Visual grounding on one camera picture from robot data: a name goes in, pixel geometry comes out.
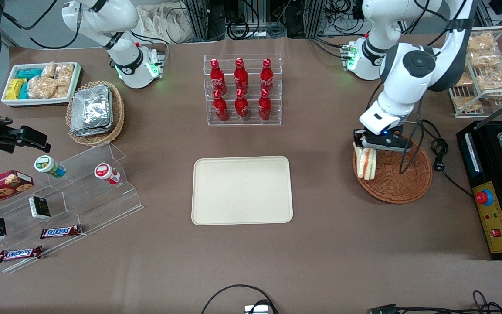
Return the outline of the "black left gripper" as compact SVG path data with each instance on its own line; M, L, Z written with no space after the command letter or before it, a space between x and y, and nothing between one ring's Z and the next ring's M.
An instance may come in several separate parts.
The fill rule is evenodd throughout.
M403 137L402 126L385 130L379 135L368 129L354 130L354 145L360 148L366 147L394 152L408 152L412 149L412 142L407 137Z

